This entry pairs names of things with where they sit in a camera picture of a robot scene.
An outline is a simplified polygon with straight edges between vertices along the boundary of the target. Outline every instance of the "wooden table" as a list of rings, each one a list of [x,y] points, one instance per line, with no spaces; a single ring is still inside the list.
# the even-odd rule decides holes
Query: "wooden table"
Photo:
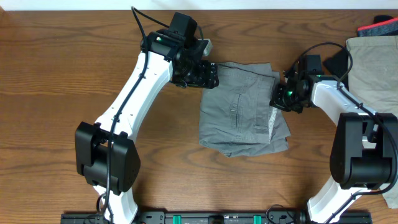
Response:
[[[148,11],[169,23],[173,11]],[[282,71],[307,47],[343,44],[378,14],[397,11],[185,11],[214,48],[212,62],[264,63]],[[147,34],[160,28],[141,19]],[[93,123],[129,78],[141,35],[130,11],[4,12],[0,20],[0,223],[59,223],[95,210],[97,194],[78,175],[74,132]],[[334,46],[313,53],[337,52]],[[318,109],[284,113],[290,149],[226,158],[198,144],[201,90],[167,85],[136,142],[141,171],[134,198],[168,211],[303,207],[330,176],[335,125]],[[398,212],[361,197],[375,223]]]

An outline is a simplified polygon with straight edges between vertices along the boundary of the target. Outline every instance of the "gray cloth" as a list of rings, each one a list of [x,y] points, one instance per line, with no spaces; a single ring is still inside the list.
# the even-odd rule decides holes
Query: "gray cloth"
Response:
[[[377,112],[398,116],[398,36],[351,38],[347,49],[353,56],[349,91]],[[383,196],[398,208],[398,185]]]
[[[271,65],[218,65],[220,85],[203,90],[199,143],[228,157],[258,156],[288,148],[289,129],[276,108],[269,106],[279,73]]]

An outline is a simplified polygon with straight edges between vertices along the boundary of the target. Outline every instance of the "cable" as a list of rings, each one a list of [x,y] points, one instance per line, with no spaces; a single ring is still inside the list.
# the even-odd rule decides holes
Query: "cable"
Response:
[[[138,14],[144,16],[145,18],[149,19],[150,21],[156,22],[156,23],[159,24],[159,25],[162,25],[162,26],[164,26],[164,27],[166,27],[166,28],[169,28],[168,25],[164,24],[163,22],[157,21],[156,19],[154,19],[154,18],[152,18],[152,17],[150,17],[150,16],[145,15],[143,12],[141,12],[140,10],[138,10],[138,9],[136,9],[136,8],[134,8],[134,11],[136,11]]]
[[[273,205],[271,205],[271,207],[269,207],[269,208],[267,209],[267,212],[266,212],[266,219],[267,219],[270,223],[276,224],[274,221],[272,221],[272,220],[270,220],[270,219],[268,218],[268,212],[269,212],[269,210],[272,209],[272,208],[275,207],[275,206],[282,207],[282,208],[285,210],[286,214],[293,220],[293,221],[291,221],[291,222],[288,223],[288,224],[292,224],[292,223],[294,223],[294,222],[296,221],[296,218],[293,217],[293,216],[289,213],[289,211],[288,211],[283,205],[273,204]]]
[[[384,194],[388,191],[390,191],[396,184],[397,180],[398,180],[398,148],[397,148],[397,144],[396,141],[394,140],[394,137],[392,136],[391,132],[387,129],[386,125],[384,125],[383,122],[380,121],[380,119],[375,116],[372,112],[370,112],[368,109],[366,109],[363,106],[363,103],[358,103],[354,98],[352,98],[351,96],[349,96],[349,94],[347,94],[347,92],[344,91],[343,89],[343,85],[341,85],[341,82],[348,76],[349,71],[351,71],[352,67],[353,67],[353,56],[351,55],[351,53],[347,50],[346,47],[334,43],[334,42],[325,42],[325,43],[320,43],[317,45],[314,45],[312,47],[310,47],[309,49],[307,49],[304,53],[302,53],[300,55],[300,57],[298,58],[298,60],[300,60],[301,57],[303,57],[307,52],[309,52],[310,50],[314,49],[315,47],[319,47],[322,45],[335,45],[340,47],[341,49],[343,49],[347,54],[348,54],[348,58],[349,58],[349,67],[347,69],[347,71],[344,73],[343,76],[341,76],[341,78],[337,81],[337,87],[338,90],[341,92],[341,94],[343,94],[345,97],[347,97],[347,99],[349,99],[352,103],[355,104],[355,106],[357,106],[359,109],[363,110],[365,113],[367,113],[372,119],[373,121],[379,125],[379,127],[382,128],[383,133],[385,133],[387,135],[387,137],[389,138],[389,141],[393,147],[393,151],[394,151],[394,156],[396,159],[396,163],[395,163],[395,176],[392,180],[392,182],[383,190],[378,190],[376,192],[356,192],[353,193],[351,195],[351,197],[336,211],[336,213],[332,213],[331,217],[329,217],[329,219],[326,221],[326,224],[329,224],[331,222],[332,219],[334,219],[336,217],[336,215],[340,214],[350,203],[351,201],[355,200],[357,196],[359,195],[380,195],[380,194]],[[294,65],[298,62],[298,60],[296,60],[293,65],[291,66],[290,69],[294,68]]]
[[[142,34],[142,39],[144,41],[144,45],[145,45],[145,62],[144,62],[144,68],[142,69],[141,74],[139,75],[139,78],[137,80],[137,82],[134,84],[134,86],[131,88],[130,92],[127,94],[127,96],[125,97],[125,99],[123,100],[123,102],[121,103],[118,112],[116,112],[116,114],[113,117],[113,122],[112,122],[112,126],[111,126],[111,130],[109,132],[109,138],[108,138],[108,154],[107,154],[107,164],[106,164],[106,191],[105,191],[105,195],[100,195],[98,200],[101,200],[104,196],[105,196],[105,201],[104,201],[104,206],[102,209],[99,209],[99,213],[104,215],[106,209],[109,210],[109,219],[111,221],[111,223],[113,223],[113,212],[111,210],[111,207],[109,206],[109,195],[110,195],[110,185],[111,185],[111,154],[112,154],[112,149],[113,149],[113,134],[114,134],[114,129],[116,127],[116,123],[119,120],[120,114],[122,113],[122,110],[124,108],[124,106],[127,104],[127,102],[129,101],[132,93],[134,93],[134,90],[136,90],[138,84],[141,82],[142,78],[144,78],[145,72],[147,70],[147,66],[148,66],[148,43],[147,43],[147,38],[144,32],[144,28],[142,28],[141,22],[139,20],[139,18],[137,17],[136,14],[136,8],[132,7],[131,11],[134,15],[134,18],[137,21],[137,24],[139,26],[139,29],[141,31]]]

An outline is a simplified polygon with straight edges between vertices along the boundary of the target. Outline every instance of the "wood grain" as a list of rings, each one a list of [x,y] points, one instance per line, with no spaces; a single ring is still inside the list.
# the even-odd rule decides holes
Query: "wood grain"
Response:
[[[148,11],[168,23],[174,12]],[[184,11],[213,42],[213,62],[271,62],[281,71],[307,47],[343,44],[378,14],[397,11]],[[160,28],[141,19],[147,33]],[[7,12],[0,20],[0,223],[59,223],[95,209],[97,194],[75,167],[74,131],[115,99],[139,53],[129,11]],[[337,52],[322,47],[323,58]],[[138,135],[140,206],[169,211],[302,207],[330,176],[335,126],[320,110],[284,113],[290,149],[226,158],[198,144],[201,90],[166,85]],[[362,197],[375,223],[398,213]]]

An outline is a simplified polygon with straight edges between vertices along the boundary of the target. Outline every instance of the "white backdrop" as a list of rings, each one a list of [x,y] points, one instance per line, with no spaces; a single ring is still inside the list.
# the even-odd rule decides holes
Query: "white backdrop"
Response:
[[[398,0],[0,0],[8,10],[398,9]]]

